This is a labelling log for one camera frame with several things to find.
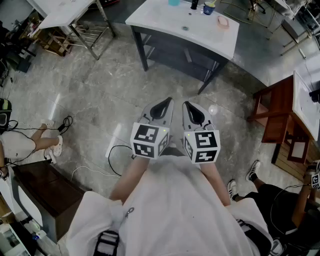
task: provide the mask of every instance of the dark blue bowl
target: dark blue bowl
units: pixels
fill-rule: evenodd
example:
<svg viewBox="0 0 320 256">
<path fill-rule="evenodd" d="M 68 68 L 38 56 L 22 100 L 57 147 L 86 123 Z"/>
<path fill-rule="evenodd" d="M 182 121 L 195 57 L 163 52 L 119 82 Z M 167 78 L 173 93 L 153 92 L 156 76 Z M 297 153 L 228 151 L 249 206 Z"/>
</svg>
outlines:
<svg viewBox="0 0 320 256">
<path fill-rule="evenodd" d="M 210 15 L 215 10 L 215 8 L 216 7 L 211 7 L 211 6 L 204 4 L 203 13 L 206 15 Z"/>
</svg>

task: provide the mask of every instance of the white shorts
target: white shorts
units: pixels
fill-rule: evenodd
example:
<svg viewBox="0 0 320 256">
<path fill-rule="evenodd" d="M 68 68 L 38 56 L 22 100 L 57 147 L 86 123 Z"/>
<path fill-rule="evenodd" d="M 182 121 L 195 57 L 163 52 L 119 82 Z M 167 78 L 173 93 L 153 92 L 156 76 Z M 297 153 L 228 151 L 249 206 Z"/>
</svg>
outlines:
<svg viewBox="0 0 320 256">
<path fill-rule="evenodd" d="M 14 130 L 5 131 L 0 135 L 0 140 L 5 158 L 24 159 L 36 149 L 36 143 L 32 139 Z"/>
</svg>

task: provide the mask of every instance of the white marker cube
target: white marker cube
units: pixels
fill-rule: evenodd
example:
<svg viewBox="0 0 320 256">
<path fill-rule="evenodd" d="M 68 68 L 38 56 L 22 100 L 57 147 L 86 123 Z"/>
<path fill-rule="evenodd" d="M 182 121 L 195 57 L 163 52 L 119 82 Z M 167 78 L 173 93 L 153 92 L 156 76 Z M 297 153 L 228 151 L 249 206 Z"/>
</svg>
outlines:
<svg viewBox="0 0 320 256">
<path fill-rule="evenodd" d="M 185 131 L 183 147 L 193 164 L 215 162 L 221 148 L 219 131 Z"/>
<path fill-rule="evenodd" d="M 169 143 L 167 127 L 135 122 L 130 143 L 135 156 L 157 159 Z"/>
<path fill-rule="evenodd" d="M 315 174 L 315 175 L 312 175 L 311 177 L 311 186 L 314 188 L 314 189 L 319 189 L 320 188 L 320 174 Z"/>
</svg>

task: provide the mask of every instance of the sock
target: sock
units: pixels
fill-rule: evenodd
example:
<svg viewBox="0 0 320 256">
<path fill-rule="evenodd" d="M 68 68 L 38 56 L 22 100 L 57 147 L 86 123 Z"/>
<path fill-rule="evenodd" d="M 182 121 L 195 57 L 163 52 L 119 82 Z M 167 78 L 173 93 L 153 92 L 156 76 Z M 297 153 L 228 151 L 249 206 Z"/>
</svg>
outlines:
<svg viewBox="0 0 320 256">
<path fill-rule="evenodd" d="M 232 197 L 232 200 L 233 200 L 233 201 L 236 201 L 236 197 L 237 197 L 237 196 L 239 196 L 239 194 L 235 194 L 235 195 Z"/>
<path fill-rule="evenodd" d="M 258 176 L 255 173 L 250 176 L 250 181 L 254 182 L 256 179 L 258 179 Z"/>
</svg>

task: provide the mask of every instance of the white cloth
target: white cloth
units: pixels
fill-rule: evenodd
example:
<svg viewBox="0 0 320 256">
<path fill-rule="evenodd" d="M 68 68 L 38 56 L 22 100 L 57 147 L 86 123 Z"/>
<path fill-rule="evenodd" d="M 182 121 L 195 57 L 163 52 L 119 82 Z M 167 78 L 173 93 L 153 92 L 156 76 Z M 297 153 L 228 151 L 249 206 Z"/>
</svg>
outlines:
<svg viewBox="0 0 320 256">
<path fill-rule="evenodd" d="M 20 132 L 8 130 L 0 135 L 4 157 L 9 159 L 24 159 L 36 149 L 36 143 Z"/>
<path fill-rule="evenodd" d="M 259 255 L 231 214 L 243 211 L 241 218 L 272 242 L 255 202 L 246 201 L 224 207 L 187 157 L 162 156 L 150 163 L 123 206 L 87 192 L 70 226 L 67 248 L 70 256 L 92 256 L 97 236 L 119 227 L 118 256 Z M 134 211 L 124 217 L 130 208 Z"/>
</svg>

